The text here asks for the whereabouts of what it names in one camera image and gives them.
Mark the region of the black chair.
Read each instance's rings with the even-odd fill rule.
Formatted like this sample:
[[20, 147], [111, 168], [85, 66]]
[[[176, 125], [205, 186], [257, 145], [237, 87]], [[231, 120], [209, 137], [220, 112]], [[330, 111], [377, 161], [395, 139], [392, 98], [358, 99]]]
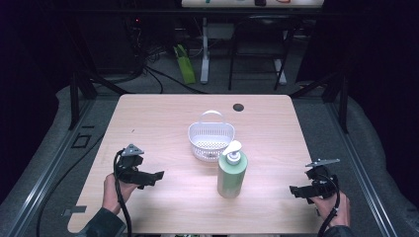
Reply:
[[252, 15], [239, 21], [231, 37], [228, 89], [232, 89], [234, 74], [274, 73], [277, 90], [301, 24], [300, 18], [291, 15]]

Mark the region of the grey tape strip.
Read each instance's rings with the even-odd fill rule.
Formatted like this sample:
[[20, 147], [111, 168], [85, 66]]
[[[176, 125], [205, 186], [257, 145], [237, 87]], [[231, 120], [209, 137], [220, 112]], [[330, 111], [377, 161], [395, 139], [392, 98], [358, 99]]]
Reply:
[[63, 210], [62, 216], [71, 216], [73, 213], [84, 213], [86, 211], [86, 208], [86, 205], [75, 205]]

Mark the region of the black metal stand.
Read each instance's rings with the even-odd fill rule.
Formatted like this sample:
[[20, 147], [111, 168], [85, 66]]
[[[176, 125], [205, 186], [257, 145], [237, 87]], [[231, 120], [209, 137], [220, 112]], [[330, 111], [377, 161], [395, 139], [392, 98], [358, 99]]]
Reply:
[[303, 95], [309, 93], [315, 88], [325, 85], [326, 88], [321, 95], [321, 99], [324, 103], [333, 103], [338, 99], [338, 124], [342, 130], [347, 133], [347, 109], [348, 109], [348, 79], [341, 72], [331, 73], [324, 78], [309, 83], [307, 86], [299, 89], [298, 91], [290, 94], [292, 99], [302, 97]]
[[75, 71], [70, 78], [69, 84], [71, 111], [69, 130], [72, 130], [80, 120], [79, 93], [82, 93], [87, 100], [95, 100], [98, 96], [93, 83], [99, 83], [119, 95], [127, 94], [127, 90], [120, 88], [98, 74], [90, 71]]

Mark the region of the white desk leg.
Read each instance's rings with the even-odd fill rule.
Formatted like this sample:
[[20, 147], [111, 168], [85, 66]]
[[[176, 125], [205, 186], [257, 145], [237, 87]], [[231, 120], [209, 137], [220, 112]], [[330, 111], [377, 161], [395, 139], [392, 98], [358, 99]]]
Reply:
[[209, 38], [208, 38], [208, 20], [203, 18], [202, 25], [202, 39], [203, 39], [203, 58], [201, 68], [201, 83], [207, 84], [210, 74], [210, 56], [209, 56]]

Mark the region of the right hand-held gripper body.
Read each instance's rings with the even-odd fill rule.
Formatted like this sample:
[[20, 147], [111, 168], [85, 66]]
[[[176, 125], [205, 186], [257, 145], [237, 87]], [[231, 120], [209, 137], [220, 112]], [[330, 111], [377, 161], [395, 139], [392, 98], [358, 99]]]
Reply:
[[338, 179], [336, 175], [330, 173], [327, 165], [337, 163], [339, 159], [327, 160], [317, 159], [309, 164], [309, 170], [305, 172], [307, 178], [311, 180], [311, 186], [308, 189], [308, 197], [331, 198], [339, 190]]

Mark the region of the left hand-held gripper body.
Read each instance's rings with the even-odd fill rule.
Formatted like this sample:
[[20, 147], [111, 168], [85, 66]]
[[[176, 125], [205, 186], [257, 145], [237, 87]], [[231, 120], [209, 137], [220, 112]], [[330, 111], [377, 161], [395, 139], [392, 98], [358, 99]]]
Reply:
[[117, 152], [114, 159], [114, 175], [117, 180], [127, 184], [145, 185], [145, 175], [138, 171], [142, 164], [143, 151], [133, 144], [129, 144]]

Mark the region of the green pump bottle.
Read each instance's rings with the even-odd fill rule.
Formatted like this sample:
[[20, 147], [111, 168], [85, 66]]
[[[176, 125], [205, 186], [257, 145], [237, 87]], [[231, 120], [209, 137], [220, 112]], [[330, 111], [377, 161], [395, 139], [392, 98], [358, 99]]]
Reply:
[[248, 166], [242, 144], [233, 140], [218, 158], [217, 191], [224, 198], [239, 196]]

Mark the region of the light background desk top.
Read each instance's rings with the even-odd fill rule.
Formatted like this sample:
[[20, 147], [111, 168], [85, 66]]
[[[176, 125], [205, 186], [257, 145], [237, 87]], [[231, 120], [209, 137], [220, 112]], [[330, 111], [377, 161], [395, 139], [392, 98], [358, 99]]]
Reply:
[[186, 8], [314, 8], [324, 0], [182, 0]]

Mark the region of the person's left hand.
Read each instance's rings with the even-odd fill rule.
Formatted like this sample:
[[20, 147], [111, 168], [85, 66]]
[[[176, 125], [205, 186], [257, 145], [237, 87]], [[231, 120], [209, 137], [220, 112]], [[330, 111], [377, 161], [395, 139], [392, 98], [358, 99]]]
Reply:
[[[124, 201], [127, 201], [132, 192], [137, 188], [136, 184], [126, 184], [119, 182], [120, 190]], [[102, 208], [107, 209], [111, 213], [118, 215], [121, 211], [121, 205], [118, 201], [116, 179], [113, 174], [109, 174], [104, 181], [104, 195], [102, 201]]]

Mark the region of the green bag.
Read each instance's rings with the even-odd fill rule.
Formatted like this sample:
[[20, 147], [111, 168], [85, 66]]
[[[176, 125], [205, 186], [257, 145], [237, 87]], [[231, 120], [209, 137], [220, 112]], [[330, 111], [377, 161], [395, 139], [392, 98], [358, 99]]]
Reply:
[[174, 47], [177, 62], [185, 84], [194, 84], [196, 82], [195, 71], [190, 61], [187, 51], [181, 44]]

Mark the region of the person's right hand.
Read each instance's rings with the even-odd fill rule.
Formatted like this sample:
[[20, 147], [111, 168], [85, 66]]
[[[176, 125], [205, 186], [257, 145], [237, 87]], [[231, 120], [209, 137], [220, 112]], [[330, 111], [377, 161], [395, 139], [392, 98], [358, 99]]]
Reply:
[[[320, 216], [323, 219], [326, 219], [335, 206], [337, 195], [334, 195], [330, 198], [312, 197], [311, 200], [316, 205]], [[350, 200], [344, 193], [340, 192], [340, 203], [338, 210], [336, 215], [329, 222], [328, 227], [331, 228], [334, 226], [350, 226], [350, 224]]]

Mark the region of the white plastic basket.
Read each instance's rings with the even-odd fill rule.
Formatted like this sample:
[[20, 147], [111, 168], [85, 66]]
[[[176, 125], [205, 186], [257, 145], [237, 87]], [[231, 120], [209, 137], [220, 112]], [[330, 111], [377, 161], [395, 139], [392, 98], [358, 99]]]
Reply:
[[193, 155], [205, 162], [216, 162], [234, 136], [233, 125], [215, 110], [203, 112], [188, 129]]

